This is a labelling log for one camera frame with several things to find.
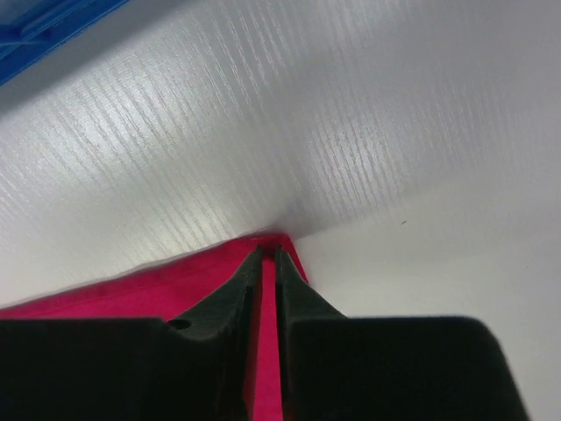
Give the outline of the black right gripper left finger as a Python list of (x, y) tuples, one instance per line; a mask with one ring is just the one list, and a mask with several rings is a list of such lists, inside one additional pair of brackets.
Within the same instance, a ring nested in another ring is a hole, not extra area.
[(167, 324), (164, 402), (189, 420), (250, 420), (257, 377), (263, 250)]

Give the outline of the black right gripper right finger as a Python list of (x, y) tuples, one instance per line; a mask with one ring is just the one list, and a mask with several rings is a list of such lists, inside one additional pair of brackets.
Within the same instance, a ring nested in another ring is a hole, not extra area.
[(309, 286), (281, 247), (275, 253), (275, 299), (284, 418), (349, 420), (349, 352), (339, 331), (346, 318)]

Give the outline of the crimson pink t-shirt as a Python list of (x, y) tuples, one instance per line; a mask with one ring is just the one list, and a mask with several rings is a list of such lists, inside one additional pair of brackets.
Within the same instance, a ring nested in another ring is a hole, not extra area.
[(281, 374), (276, 304), (275, 252), (282, 248), (297, 268), (302, 264), (286, 234), (264, 234), (227, 241), (163, 266), (45, 296), (1, 311), (6, 318), (162, 318), (169, 320), (225, 283), (245, 257), (261, 247), (260, 308), (256, 394), (253, 417), (281, 420)]

